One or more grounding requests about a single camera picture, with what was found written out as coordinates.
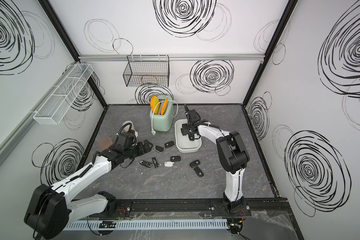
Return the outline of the white storage box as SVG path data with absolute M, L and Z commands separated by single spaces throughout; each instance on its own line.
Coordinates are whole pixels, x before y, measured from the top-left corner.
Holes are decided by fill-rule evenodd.
M 180 119 L 175 122 L 175 138 L 176 138 L 176 147 L 181 153 L 195 153 L 202 146 L 202 139 L 191 141 L 188 138 L 188 135 L 183 136 L 181 128 L 183 124 L 186 124 L 186 119 Z

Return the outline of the black silver key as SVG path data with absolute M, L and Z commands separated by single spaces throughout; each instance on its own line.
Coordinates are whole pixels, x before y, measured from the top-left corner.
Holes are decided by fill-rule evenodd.
M 155 151 L 158 153 L 163 153 L 165 151 L 165 148 L 161 146 L 155 146 Z

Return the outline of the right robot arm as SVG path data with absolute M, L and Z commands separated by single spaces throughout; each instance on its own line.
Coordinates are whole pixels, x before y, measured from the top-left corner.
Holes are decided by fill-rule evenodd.
M 216 144 L 219 161 L 226 171 L 226 188 L 224 204 L 226 212 L 233 214 L 234 210 L 242 206 L 243 176 L 250 156 L 244 141 L 237 131 L 228 132 L 208 120 L 202 119 L 196 110 L 185 107 L 186 123 L 181 126 L 181 134 L 193 142 L 197 137 L 205 137 Z

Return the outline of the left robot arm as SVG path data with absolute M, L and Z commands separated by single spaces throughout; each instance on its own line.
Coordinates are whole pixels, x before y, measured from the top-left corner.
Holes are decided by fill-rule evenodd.
M 149 153 L 153 147 L 148 140 L 138 142 L 134 131 L 119 133 L 115 143 L 95 153 L 93 160 L 82 169 L 50 186 L 42 184 L 37 187 L 24 217 L 25 224 L 34 230 L 34 239 L 50 240 L 68 224 L 91 215 L 114 215 L 116 198 L 106 191 L 81 200 L 75 198 L 126 159 L 134 160 Z

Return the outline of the black chrome Bentley key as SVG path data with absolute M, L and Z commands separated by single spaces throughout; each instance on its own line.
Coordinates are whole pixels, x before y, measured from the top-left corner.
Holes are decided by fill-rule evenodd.
M 160 166 L 156 157 L 152 158 L 152 163 L 153 163 L 154 168 L 158 168 Z

